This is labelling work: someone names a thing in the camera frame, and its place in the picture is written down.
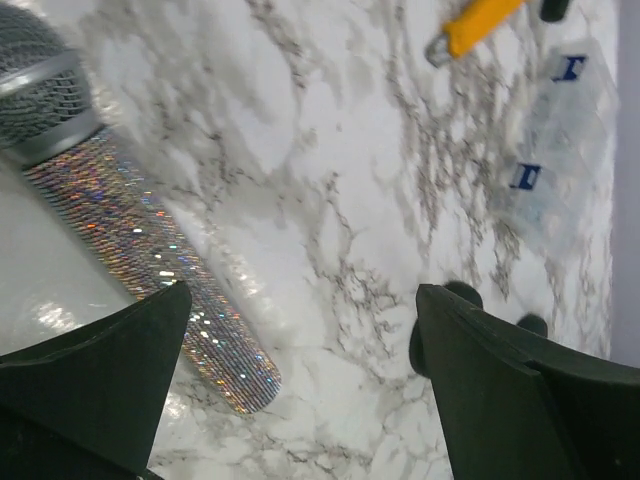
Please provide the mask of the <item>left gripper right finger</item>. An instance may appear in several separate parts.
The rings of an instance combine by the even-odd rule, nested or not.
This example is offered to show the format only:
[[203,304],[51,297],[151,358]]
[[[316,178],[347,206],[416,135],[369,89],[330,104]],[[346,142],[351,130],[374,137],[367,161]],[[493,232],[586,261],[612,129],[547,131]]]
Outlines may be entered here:
[[635,479],[639,372],[422,284],[409,355],[457,479]]

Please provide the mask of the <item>glitter handle microphone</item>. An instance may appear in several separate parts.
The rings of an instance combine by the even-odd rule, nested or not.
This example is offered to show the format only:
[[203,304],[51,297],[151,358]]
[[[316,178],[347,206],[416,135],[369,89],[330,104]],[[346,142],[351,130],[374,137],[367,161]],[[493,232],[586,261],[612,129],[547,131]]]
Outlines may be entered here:
[[10,4],[1,7],[1,154],[131,295],[188,284],[184,354],[234,410],[276,398],[278,369],[94,109],[76,51]]

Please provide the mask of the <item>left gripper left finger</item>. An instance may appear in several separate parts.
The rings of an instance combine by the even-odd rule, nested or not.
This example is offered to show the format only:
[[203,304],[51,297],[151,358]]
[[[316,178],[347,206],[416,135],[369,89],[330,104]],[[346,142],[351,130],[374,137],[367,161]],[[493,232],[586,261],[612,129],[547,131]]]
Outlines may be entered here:
[[2,474],[148,474],[190,309],[180,281],[2,356]]

